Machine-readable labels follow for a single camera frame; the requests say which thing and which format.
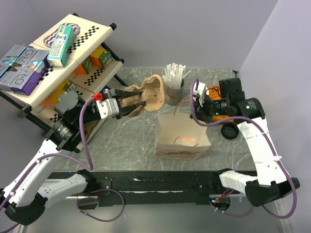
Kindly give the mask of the cardboard cup carrier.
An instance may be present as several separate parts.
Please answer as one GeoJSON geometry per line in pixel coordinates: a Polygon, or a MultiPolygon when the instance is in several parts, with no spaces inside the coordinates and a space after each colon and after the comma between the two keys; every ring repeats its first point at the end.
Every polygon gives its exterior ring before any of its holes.
{"type": "Polygon", "coordinates": [[[137,117],[143,110],[146,112],[158,111],[164,104],[168,103],[172,97],[172,95],[167,93],[167,86],[158,74],[154,74],[144,79],[140,86],[134,84],[125,88],[125,91],[142,91],[142,94],[139,96],[132,96],[123,99],[122,103],[125,106],[146,101],[146,105],[144,107],[137,107],[128,115],[128,117],[137,117]]]}

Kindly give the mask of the brown paper takeout bag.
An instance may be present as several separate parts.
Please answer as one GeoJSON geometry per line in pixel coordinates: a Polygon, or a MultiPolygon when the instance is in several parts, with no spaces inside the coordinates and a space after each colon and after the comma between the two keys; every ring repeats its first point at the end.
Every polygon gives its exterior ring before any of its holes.
{"type": "Polygon", "coordinates": [[[207,129],[190,114],[161,114],[157,117],[155,156],[161,159],[197,160],[211,146],[207,129]]]}

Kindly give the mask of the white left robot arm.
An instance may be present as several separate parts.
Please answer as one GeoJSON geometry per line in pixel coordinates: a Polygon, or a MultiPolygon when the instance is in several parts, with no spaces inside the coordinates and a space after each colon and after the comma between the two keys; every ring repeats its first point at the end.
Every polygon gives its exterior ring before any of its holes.
{"type": "Polygon", "coordinates": [[[44,211],[54,203],[74,194],[93,194],[99,187],[97,179],[91,174],[93,163],[87,148],[84,124],[94,120],[127,116],[138,107],[144,107],[145,101],[127,106],[121,100],[141,96],[142,91],[105,89],[89,100],[75,91],[61,94],[55,111],[58,120],[46,134],[46,139],[19,176],[0,191],[0,207],[6,216],[16,224],[24,226],[35,222],[44,211]],[[64,159],[74,160],[70,156],[79,152],[77,146],[82,143],[88,164],[77,160],[84,169],[77,171],[68,179],[51,186],[42,184],[64,159]]]}

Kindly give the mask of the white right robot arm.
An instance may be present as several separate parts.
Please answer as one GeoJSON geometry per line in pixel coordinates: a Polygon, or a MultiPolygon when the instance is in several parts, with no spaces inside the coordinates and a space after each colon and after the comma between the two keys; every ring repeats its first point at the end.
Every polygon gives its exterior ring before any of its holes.
{"type": "Polygon", "coordinates": [[[293,194],[293,207],[296,207],[300,183],[289,175],[276,152],[262,104],[257,98],[245,97],[239,78],[221,80],[219,86],[221,98],[212,100],[207,86],[195,81],[192,88],[195,114],[202,121],[214,116],[233,120],[248,145],[257,174],[244,175],[229,168],[219,170],[212,181],[213,190],[224,193],[229,188],[246,194],[255,207],[293,194]]]}

